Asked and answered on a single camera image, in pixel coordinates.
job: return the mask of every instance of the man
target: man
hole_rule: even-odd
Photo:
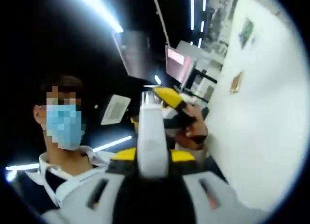
[[[93,168],[106,171],[114,155],[94,153],[90,147],[80,146],[86,125],[81,111],[82,90],[83,84],[78,78],[57,76],[42,87],[43,98],[33,107],[33,117],[42,129],[46,152],[39,157],[39,173],[26,172],[28,177],[21,182],[20,193],[40,214],[59,206],[56,190],[62,183],[89,173]],[[200,146],[189,137],[206,136],[207,128],[199,110],[188,106],[187,111],[198,121],[177,134],[176,142],[179,147],[195,151]]]

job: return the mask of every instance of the blue face mask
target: blue face mask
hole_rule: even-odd
[[[82,113],[76,107],[75,104],[46,106],[46,135],[58,143],[58,148],[79,148],[84,129]]]

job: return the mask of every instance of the picture on wall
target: picture on wall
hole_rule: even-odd
[[[239,34],[239,41],[241,44],[241,48],[244,48],[244,46],[247,44],[249,38],[251,37],[251,34],[253,32],[254,24],[251,20],[246,18],[246,21],[243,25],[242,31]]]

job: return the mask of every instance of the shirt collar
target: shirt collar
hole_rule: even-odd
[[[110,162],[111,157],[113,157],[114,155],[114,153],[110,153],[110,152],[93,152],[93,149],[91,147],[85,146],[85,145],[80,146],[80,149],[82,153],[87,154],[87,157],[89,158],[90,163],[96,166],[104,166],[104,165],[107,166]],[[39,168],[37,172],[25,171],[25,173],[28,175],[28,177],[32,181],[34,181],[35,183],[39,185],[43,185],[44,178],[42,178],[41,172],[45,171],[47,168],[50,168],[51,173],[59,177],[62,177],[64,179],[68,179],[71,177],[71,175],[69,175],[66,172],[63,172],[57,166],[53,167],[52,164],[49,164],[47,162],[47,152],[39,156]]]

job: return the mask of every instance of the black ceiling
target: black ceiling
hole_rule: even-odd
[[[165,85],[172,85],[175,81],[165,75],[166,40],[153,0],[102,1],[124,32],[139,31],[149,38],[155,65],[165,77]],[[127,75],[109,25],[82,0],[5,2],[11,7],[5,17],[7,54],[2,77],[8,78],[5,87],[9,91],[6,102],[10,124],[6,130],[14,152],[9,161],[19,159],[16,155],[21,151],[28,152],[23,156],[26,161],[29,155],[37,157],[42,152],[43,148],[32,150],[38,149],[34,146],[41,144],[42,138],[31,111],[37,84],[48,71],[80,77],[89,91],[90,106],[100,104],[110,94],[119,94],[130,97],[130,107],[136,108],[143,85],[155,83]],[[189,0],[158,2],[170,44],[176,47],[190,35]]]

